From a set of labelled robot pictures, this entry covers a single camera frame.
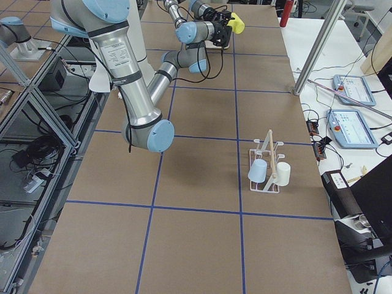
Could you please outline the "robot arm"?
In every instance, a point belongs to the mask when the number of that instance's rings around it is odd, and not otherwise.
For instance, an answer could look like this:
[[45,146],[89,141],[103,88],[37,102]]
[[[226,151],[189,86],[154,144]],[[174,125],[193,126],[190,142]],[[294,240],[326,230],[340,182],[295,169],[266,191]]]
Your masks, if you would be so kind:
[[208,65],[205,43],[224,48],[232,33],[244,29],[235,13],[202,1],[190,2],[192,21],[182,16],[179,1],[164,1],[163,7],[184,48],[166,53],[151,81],[143,78],[141,60],[135,55],[145,51],[135,1],[52,1],[50,17],[53,29],[90,40],[109,82],[121,93],[126,110],[125,140],[132,147],[157,153],[167,150],[175,136],[173,124],[162,117],[157,103],[178,71],[187,68],[204,74]]
[[186,20],[228,23],[230,20],[235,19],[233,13],[227,9],[227,6],[214,8],[203,1],[189,1],[188,4],[183,4],[184,1],[156,2],[161,10],[169,14],[174,23],[180,23]]

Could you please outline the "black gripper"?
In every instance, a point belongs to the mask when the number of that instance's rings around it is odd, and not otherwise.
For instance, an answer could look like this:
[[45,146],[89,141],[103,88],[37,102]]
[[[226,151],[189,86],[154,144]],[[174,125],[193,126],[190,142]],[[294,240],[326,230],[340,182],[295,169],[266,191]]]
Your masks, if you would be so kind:
[[212,43],[222,47],[228,45],[232,35],[232,28],[225,22],[213,21],[212,24],[214,26]]
[[207,21],[229,22],[231,19],[232,19],[232,13],[228,10],[222,10],[222,11],[218,11],[216,9],[206,10]]

